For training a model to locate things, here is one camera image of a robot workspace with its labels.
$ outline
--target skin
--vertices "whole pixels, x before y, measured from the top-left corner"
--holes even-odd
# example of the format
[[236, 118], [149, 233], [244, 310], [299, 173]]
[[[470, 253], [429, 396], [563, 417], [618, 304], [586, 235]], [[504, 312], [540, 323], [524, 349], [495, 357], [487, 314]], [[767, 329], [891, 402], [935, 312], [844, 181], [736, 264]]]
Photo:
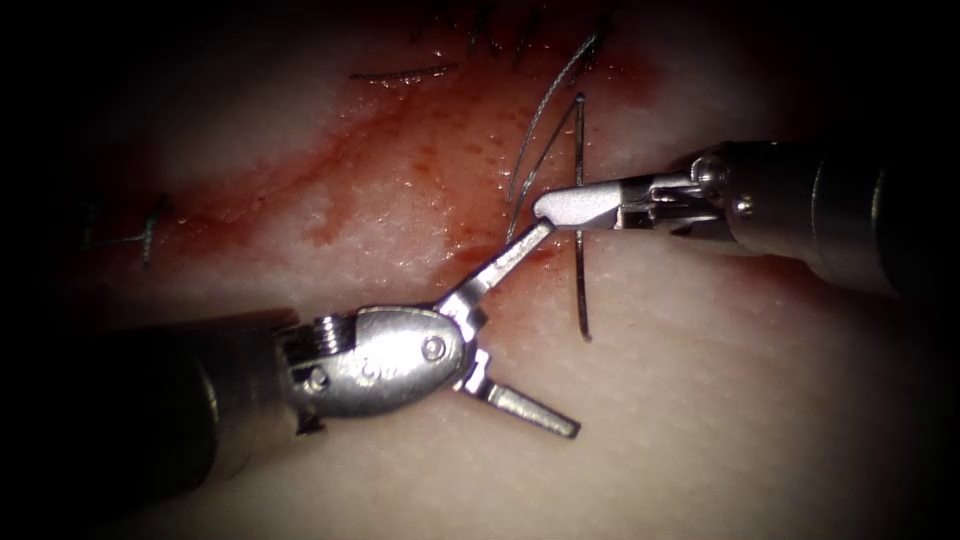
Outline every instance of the skin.
[[[184, 40], [81, 124], [77, 175], [58, 195], [97, 193], [93, 230], [111, 238], [136, 232], [168, 193], [150, 267], [134, 244], [77, 253], [79, 228], [58, 223], [55, 261], [70, 264], [45, 275], [59, 315], [104, 330], [438, 298], [502, 246], [529, 116], [598, 13], [577, 9], [551, 7], [516, 73], [526, 8], [491, 22], [507, 51], [497, 58], [482, 42], [467, 57], [460, 8], [457, 29], [434, 22], [416, 43], [416, 10], [363, 7], [239, 14]], [[849, 110], [794, 27], [722, 15], [617, 12], [577, 83], [588, 182], [723, 140], [813, 136]], [[461, 66], [409, 86], [347, 79], [438, 61]], [[548, 109], [534, 155], [570, 99], [565, 88]], [[571, 125], [535, 191], [572, 183], [572, 139]], [[480, 342], [494, 378], [583, 423], [575, 441], [441, 390], [389, 415], [331, 419], [268, 464], [101, 532], [839, 538], [927, 519], [917, 512], [944, 452], [947, 388], [928, 330], [899, 303], [789, 261], [590, 232], [587, 344], [571, 238], [551, 237], [484, 301]]]

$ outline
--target needle driver jaw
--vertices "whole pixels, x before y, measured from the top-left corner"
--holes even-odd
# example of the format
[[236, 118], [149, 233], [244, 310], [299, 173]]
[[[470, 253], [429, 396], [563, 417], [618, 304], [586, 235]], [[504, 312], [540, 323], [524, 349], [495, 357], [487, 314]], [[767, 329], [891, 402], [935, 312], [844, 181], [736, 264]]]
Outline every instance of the needle driver jaw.
[[580, 424], [513, 388], [493, 381], [487, 376], [490, 355], [477, 347], [476, 335], [486, 322], [486, 316], [477, 307], [483, 296], [497, 286], [546, 239], [556, 227], [548, 219], [540, 219], [518, 235], [499, 254], [482, 264], [460, 284], [447, 293], [434, 309], [454, 320], [473, 355], [466, 369], [454, 384], [454, 390], [473, 396], [494, 408], [531, 422], [551, 433], [572, 439], [580, 431]]

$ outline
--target blood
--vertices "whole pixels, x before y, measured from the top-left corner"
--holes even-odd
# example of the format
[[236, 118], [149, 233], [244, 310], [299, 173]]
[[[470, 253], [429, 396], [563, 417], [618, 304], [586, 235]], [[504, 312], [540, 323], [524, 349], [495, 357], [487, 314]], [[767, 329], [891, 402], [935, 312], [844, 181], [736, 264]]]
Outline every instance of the blood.
[[[342, 111], [337, 128], [318, 132], [306, 151], [271, 159], [261, 156], [244, 170], [171, 183], [149, 140], [132, 143], [134, 152], [129, 145], [98, 148], [92, 162], [99, 165], [88, 167], [82, 176], [90, 179], [90, 189], [109, 194], [109, 216], [94, 225], [99, 238], [138, 232], [129, 229], [141, 226], [148, 203], [164, 192], [170, 191], [173, 210], [155, 231], [149, 278], [143, 277], [139, 245], [83, 253], [65, 249], [63, 259], [69, 264], [61, 268], [72, 279], [95, 279], [117, 287], [180, 279], [193, 266], [223, 261], [255, 264], [260, 272], [297, 272], [298, 261], [264, 240], [265, 224], [292, 219], [303, 213], [305, 203], [323, 199], [326, 204], [317, 212], [322, 219], [301, 219], [287, 229], [293, 236], [286, 241], [313, 248], [336, 246], [359, 222], [389, 221], [396, 202], [403, 200], [416, 205], [420, 234], [443, 235], [449, 256], [432, 269], [430, 282], [450, 286], [503, 245], [513, 209], [504, 200], [509, 173], [538, 102], [589, 24], [580, 30], [544, 27], [524, 51], [516, 72], [511, 69], [512, 50], [494, 57], [478, 47], [480, 54], [465, 58], [463, 30], [439, 25], [421, 42], [371, 51], [357, 64], [375, 72], [429, 65], [436, 62], [438, 51], [443, 58], [436, 63], [461, 61], [455, 70], [410, 84], [349, 80], [350, 73], [344, 72], [336, 102], [325, 104]], [[636, 51], [615, 51], [613, 45], [601, 50], [600, 63], [578, 79], [578, 87], [597, 96], [588, 107], [653, 106], [661, 83], [654, 64]], [[518, 181], [525, 178], [575, 91], [560, 88], [544, 111]], [[572, 123], [569, 128], [544, 163], [527, 204], [545, 189], [572, 184]], [[591, 127], [590, 140], [593, 159], [599, 159], [596, 149], [614, 148], [602, 126]], [[116, 158], [125, 152], [127, 158]], [[171, 184], [176, 186], [172, 191]], [[530, 213], [525, 209], [521, 216], [522, 228], [530, 222]], [[403, 256], [417, 257], [416, 242], [399, 237], [396, 242]], [[572, 271], [567, 264], [551, 264], [566, 251], [566, 242], [546, 246], [522, 267], [537, 271], [537, 279], [549, 279], [544, 272]], [[511, 279], [529, 279], [525, 273], [519, 270]], [[99, 287], [86, 290], [98, 300], [87, 297], [81, 304], [104, 301]]]

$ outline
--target forceps jaw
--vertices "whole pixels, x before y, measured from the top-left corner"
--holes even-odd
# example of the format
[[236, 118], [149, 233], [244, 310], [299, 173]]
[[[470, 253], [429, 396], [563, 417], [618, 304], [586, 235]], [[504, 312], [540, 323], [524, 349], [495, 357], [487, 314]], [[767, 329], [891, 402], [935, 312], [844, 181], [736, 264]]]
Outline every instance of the forceps jaw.
[[538, 220], [441, 298], [434, 310], [456, 321], [464, 340], [472, 341], [480, 330], [471, 317], [477, 304], [555, 230], [550, 220]]
[[520, 233], [498, 255], [473, 271], [434, 306], [460, 328], [471, 359], [464, 365], [453, 384], [457, 392], [467, 394], [493, 408], [530, 422], [551, 433], [573, 439], [580, 424], [539, 401], [487, 376], [490, 355], [477, 347], [477, 332], [486, 323], [486, 315], [477, 307], [483, 296], [497, 286], [523, 259], [536, 250], [556, 226], [546, 218], [539, 219]]

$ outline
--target red blood stain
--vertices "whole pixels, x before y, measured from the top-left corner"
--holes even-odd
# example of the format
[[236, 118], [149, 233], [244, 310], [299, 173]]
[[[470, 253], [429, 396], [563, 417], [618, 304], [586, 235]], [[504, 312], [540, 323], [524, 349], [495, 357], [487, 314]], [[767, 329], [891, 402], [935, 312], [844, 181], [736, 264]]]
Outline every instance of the red blood stain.
[[[432, 281], [439, 286], [456, 283], [503, 245], [512, 212], [512, 206], [504, 202], [504, 173], [513, 169], [528, 123], [549, 84], [548, 76], [555, 75], [569, 59], [579, 44], [574, 36], [580, 35], [538, 35], [536, 54], [525, 55], [522, 69], [516, 73], [510, 69], [510, 55], [464, 60], [442, 77], [412, 85], [385, 87], [347, 81], [344, 73], [344, 91], [335, 106], [350, 111], [358, 104], [375, 103], [376, 114], [364, 118], [345, 115], [339, 128], [318, 134], [306, 152], [260, 159], [239, 172], [180, 179], [175, 185], [184, 187], [170, 193], [174, 210], [161, 219], [155, 233], [153, 277], [176, 277], [191, 264], [225, 258], [238, 265], [256, 262], [261, 271], [289, 266], [290, 261], [265, 245], [258, 233], [265, 222], [298, 208], [318, 188], [330, 201], [324, 209], [325, 219], [305, 225], [300, 238], [290, 241], [306, 241], [312, 246], [336, 244], [352, 220], [388, 213], [389, 197], [378, 199], [380, 206], [371, 207], [363, 194], [384, 189], [386, 180], [375, 174], [382, 172], [376, 163], [391, 156], [406, 160], [408, 167], [410, 185], [396, 184], [396, 189], [417, 190], [424, 200], [431, 200], [422, 209], [424, 223], [441, 227], [446, 235], [451, 256], [433, 271]], [[433, 42], [443, 43], [450, 51], [465, 46], [464, 36], [457, 33]], [[542, 47], [548, 42], [549, 48]], [[407, 47], [418, 45], [402, 44], [361, 63], [381, 65], [389, 71], [410, 61]], [[429, 47], [422, 48], [424, 57], [432, 52]], [[579, 80], [602, 95], [603, 103], [653, 104], [660, 74], [646, 57], [638, 53], [618, 57], [603, 50], [600, 59], [602, 64]], [[543, 129], [553, 128], [574, 93], [575, 89], [566, 87], [557, 91], [541, 119], [540, 126], [546, 126]], [[595, 140], [602, 142], [602, 128], [594, 128], [594, 132]], [[561, 139], [557, 148], [570, 144]], [[98, 222], [98, 234], [125, 235], [127, 229], [136, 230], [142, 223], [150, 204], [167, 185], [154, 154], [149, 145], [139, 145], [135, 151], [101, 149], [94, 160], [97, 165], [85, 168], [92, 179], [90, 186], [108, 194], [112, 203], [113, 217]], [[528, 204], [549, 187], [572, 183], [571, 155], [566, 152], [555, 160], [562, 162], [560, 165], [545, 165]], [[460, 156], [471, 161], [461, 163]], [[529, 211], [525, 209], [521, 216], [522, 228], [530, 222]], [[398, 249], [405, 248], [402, 240], [398, 239]], [[67, 256], [88, 275], [113, 276], [113, 284], [134, 283], [143, 279], [139, 250], [140, 246], [130, 245]], [[531, 272], [567, 271], [565, 265], [549, 264], [560, 251], [556, 245], [541, 249], [521, 265], [519, 277], [511, 281], [524, 279], [525, 268]]]

